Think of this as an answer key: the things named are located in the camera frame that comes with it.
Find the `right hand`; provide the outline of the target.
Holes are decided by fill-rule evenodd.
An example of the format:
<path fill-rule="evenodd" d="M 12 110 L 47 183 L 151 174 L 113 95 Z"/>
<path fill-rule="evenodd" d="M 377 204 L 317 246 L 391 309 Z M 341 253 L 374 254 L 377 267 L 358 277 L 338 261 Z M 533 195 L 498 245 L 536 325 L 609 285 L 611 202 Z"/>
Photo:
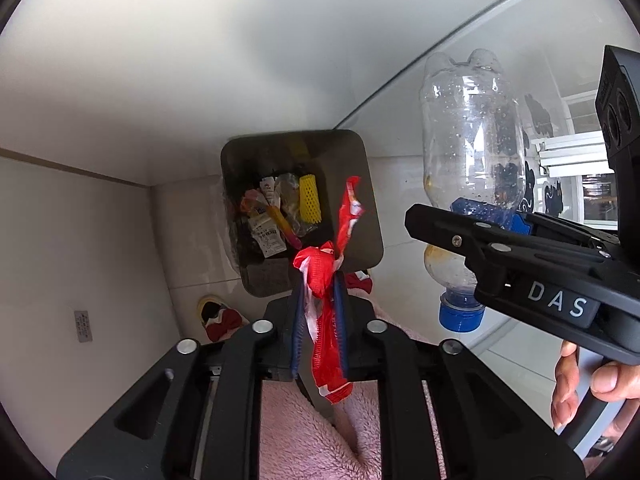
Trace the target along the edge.
<path fill-rule="evenodd" d="M 554 370 L 555 387 L 551 401 L 551 420 L 560 429 L 576 416 L 579 399 L 580 371 L 578 347 L 564 340 L 559 361 Z M 608 403 L 624 401 L 603 437 L 617 441 L 628 428 L 639 408 L 640 368 L 619 362 L 608 362 L 597 368 L 590 378 L 590 392 L 598 400 Z"/>

